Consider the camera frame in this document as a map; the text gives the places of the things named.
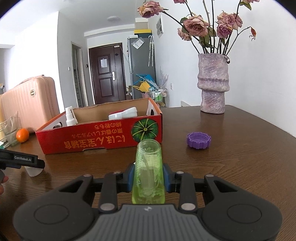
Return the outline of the person hand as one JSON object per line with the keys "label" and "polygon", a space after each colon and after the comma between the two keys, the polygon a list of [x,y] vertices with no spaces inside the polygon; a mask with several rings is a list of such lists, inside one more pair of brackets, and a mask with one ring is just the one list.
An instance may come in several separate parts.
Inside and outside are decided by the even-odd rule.
{"label": "person hand", "polygon": [[4,186],[3,186],[3,184],[8,181],[9,177],[6,176],[3,171],[0,171],[0,178],[1,178],[0,195],[2,195],[4,193]]}

